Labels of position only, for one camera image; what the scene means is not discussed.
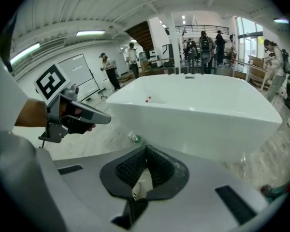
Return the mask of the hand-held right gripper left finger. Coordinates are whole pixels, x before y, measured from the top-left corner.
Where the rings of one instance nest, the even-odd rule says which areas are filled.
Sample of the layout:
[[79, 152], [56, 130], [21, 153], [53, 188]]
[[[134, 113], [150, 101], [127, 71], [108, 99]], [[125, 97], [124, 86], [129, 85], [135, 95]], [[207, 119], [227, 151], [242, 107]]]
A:
[[54, 165], [74, 203], [83, 208], [80, 218], [88, 218], [97, 232], [129, 231], [148, 207], [146, 198], [135, 200], [144, 146], [91, 157], [56, 160]]

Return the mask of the person's left hand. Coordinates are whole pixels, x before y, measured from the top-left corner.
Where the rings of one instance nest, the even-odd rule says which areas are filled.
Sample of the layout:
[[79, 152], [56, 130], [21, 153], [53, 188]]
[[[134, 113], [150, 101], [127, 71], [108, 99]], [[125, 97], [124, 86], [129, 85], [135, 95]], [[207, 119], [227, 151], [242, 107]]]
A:
[[67, 101], [60, 102], [59, 116], [62, 124], [68, 128], [68, 134], [84, 134], [96, 127], [96, 124], [89, 124], [72, 118], [72, 116], [80, 118], [83, 111]]

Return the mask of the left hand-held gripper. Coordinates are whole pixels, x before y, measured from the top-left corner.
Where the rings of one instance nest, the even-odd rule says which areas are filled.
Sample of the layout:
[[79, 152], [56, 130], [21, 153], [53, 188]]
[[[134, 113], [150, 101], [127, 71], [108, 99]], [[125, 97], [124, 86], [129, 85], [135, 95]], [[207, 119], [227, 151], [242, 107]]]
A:
[[60, 115], [60, 104], [71, 104], [81, 113], [72, 117], [89, 124], [108, 124], [111, 116], [77, 100], [78, 86], [71, 84], [63, 69], [52, 64], [41, 76], [34, 81], [37, 93], [46, 105], [47, 123], [44, 133], [39, 139], [44, 142], [60, 143], [68, 133], [68, 126], [63, 125]]

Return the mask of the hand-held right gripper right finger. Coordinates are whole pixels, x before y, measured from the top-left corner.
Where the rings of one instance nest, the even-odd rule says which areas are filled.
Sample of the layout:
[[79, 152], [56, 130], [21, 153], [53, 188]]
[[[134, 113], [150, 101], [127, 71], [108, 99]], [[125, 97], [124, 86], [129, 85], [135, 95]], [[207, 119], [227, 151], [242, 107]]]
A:
[[185, 187], [166, 201], [150, 201], [134, 224], [136, 232], [228, 232], [240, 225], [216, 193], [231, 187], [256, 213], [268, 201], [245, 180], [221, 164], [167, 148], [160, 150], [183, 162], [189, 170]]

